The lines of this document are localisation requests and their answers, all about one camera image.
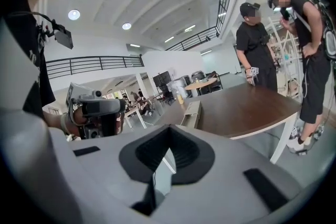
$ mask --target wrist strap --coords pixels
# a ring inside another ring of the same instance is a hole
[[[65,113],[61,116],[61,128],[62,131],[65,132],[66,134],[70,134],[67,124],[66,124],[66,118],[68,117],[68,113]]]

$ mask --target bottle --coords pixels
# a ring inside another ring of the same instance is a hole
[[[177,95],[178,102],[180,104],[184,104],[184,99],[182,98],[182,95],[180,95],[179,91],[176,92],[176,95]]]

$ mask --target railing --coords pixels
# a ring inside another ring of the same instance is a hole
[[[219,33],[214,26],[175,44],[167,50],[189,50],[218,36]]]
[[[186,38],[184,41],[179,42],[166,50],[189,50],[193,47],[210,41],[214,37],[218,37],[222,31],[229,2],[230,0],[219,0],[216,26]]]
[[[141,57],[87,56],[46,62],[49,79],[113,68],[143,67]]]

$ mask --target sneaker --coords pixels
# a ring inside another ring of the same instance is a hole
[[[308,137],[306,138],[306,140],[304,141],[304,145],[305,145],[305,146],[309,146],[309,145],[310,145],[310,142],[311,142],[311,136],[308,136]]]
[[[296,137],[296,138],[294,138],[294,139],[290,139],[290,140],[288,140],[288,142],[287,142],[287,146],[289,147],[289,148],[293,148],[295,151],[301,151],[301,150],[303,150],[303,148],[304,148],[304,144],[302,143],[301,145],[299,144],[299,142],[298,142],[298,137]]]

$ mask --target black t-shirt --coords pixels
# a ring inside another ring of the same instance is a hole
[[[309,0],[290,0],[290,5],[294,9],[294,11],[302,17],[302,19],[308,22],[306,15],[303,13],[303,5],[306,2],[309,2]],[[294,22],[296,32],[299,38],[300,47],[303,47],[311,42],[311,32],[307,29],[307,27],[301,22],[299,18],[296,18]]]
[[[243,22],[237,30],[237,50],[244,51],[244,54],[252,67],[259,69],[274,68],[271,52],[262,40],[268,42],[267,31],[262,23],[248,25]]]
[[[44,44],[38,42],[37,23],[33,15],[10,17],[12,12],[21,11],[30,12],[28,0],[13,0],[6,7],[5,21],[22,50],[40,70],[39,77],[27,96],[23,110],[44,119],[42,107],[55,101],[47,74]]]

